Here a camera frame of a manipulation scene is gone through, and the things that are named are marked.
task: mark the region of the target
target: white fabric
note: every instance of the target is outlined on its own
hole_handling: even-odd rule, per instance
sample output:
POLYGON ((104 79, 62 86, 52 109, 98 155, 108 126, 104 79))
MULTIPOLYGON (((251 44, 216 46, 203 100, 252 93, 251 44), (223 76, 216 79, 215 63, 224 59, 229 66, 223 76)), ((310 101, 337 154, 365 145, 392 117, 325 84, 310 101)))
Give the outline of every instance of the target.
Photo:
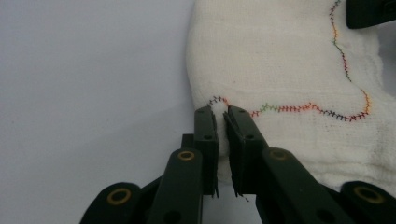
POLYGON ((396 194, 396 101, 382 90, 376 28, 347 29, 346 1, 196 0, 187 66, 195 107, 217 117, 220 179, 229 104, 320 183, 396 194))

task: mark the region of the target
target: gray surface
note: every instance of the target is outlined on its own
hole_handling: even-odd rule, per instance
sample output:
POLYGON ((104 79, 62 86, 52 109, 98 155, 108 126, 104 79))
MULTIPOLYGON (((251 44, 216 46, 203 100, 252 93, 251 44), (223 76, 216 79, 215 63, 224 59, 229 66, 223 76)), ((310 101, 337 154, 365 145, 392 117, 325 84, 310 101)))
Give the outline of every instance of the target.
MULTIPOLYGON (((0 3, 0 223, 79 223, 104 187, 146 185, 192 132, 193 1, 0 3)), ((380 28, 396 95, 396 25, 380 28)), ((220 184, 204 223, 259 223, 220 184)))

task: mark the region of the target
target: stitching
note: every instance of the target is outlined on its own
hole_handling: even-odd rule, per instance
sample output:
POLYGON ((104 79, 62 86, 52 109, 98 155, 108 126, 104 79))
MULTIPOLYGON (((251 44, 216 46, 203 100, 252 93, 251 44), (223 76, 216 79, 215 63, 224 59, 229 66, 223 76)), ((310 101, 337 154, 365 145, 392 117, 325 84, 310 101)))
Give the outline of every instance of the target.
MULTIPOLYGON (((342 65, 344 66, 346 79, 349 80, 349 82, 351 82, 353 84, 352 79, 349 76, 347 56, 342 51, 341 47, 338 46, 338 42, 337 42, 338 37, 339 37, 339 31, 335 25, 334 12, 340 4, 341 4, 341 0, 337 0, 337 1, 335 1, 332 8, 330 9, 329 16, 330 16, 330 22, 332 24, 332 31, 333 31, 332 43, 334 44, 334 46, 338 49, 338 51, 341 54, 342 65)), ((361 88, 360 88, 360 90, 364 95, 365 106, 363 108, 363 111, 361 111, 358 114, 354 114, 354 115, 342 115, 342 114, 339 114, 332 110, 323 109, 319 105, 317 105, 313 102, 308 102, 305 105, 270 105, 268 103, 265 103, 264 105, 261 106, 260 109, 251 111, 251 112, 249 112, 249 114, 251 117, 255 118, 267 111, 273 111, 273 112, 278 112, 278 113, 281 113, 281 112, 300 113, 300 112, 305 112, 305 111, 309 111, 309 110, 314 110, 314 111, 318 111, 319 114, 321 114, 323 116, 329 116, 329 117, 332 117, 337 120, 349 121, 349 122, 357 121, 358 119, 365 119, 367 116, 369 116, 370 110, 372 107, 372 102, 371 102, 371 99, 370 99, 370 96, 368 95, 368 93, 361 88)), ((222 96, 213 96, 213 98, 211 100, 209 100, 209 103, 207 105, 211 106, 211 105, 214 105, 217 103, 224 103, 227 106, 230 105, 227 98, 222 97, 222 96)))
POLYGON ((330 22, 332 23, 332 31, 333 31, 333 39, 332 39, 332 43, 335 45, 335 47, 338 49, 338 51, 340 51, 341 57, 343 59, 343 65, 344 65, 344 71, 346 73, 346 78, 352 82, 352 79, 350 79, 349 76, 349 70, 347 67, 347 57, 345 55, 345 53, 341 50, 341 48, 338 46, 337 40, 338 40, 338 36, 339 36, 339 32, 337 30, 337 27, 335 26, 335 21, 334 21, 334 12, 335 10, 338 8, 338 6, 341 4, 341 0, 337 0, 334 5, 332 6, 332 8, 330 9, 330 22))

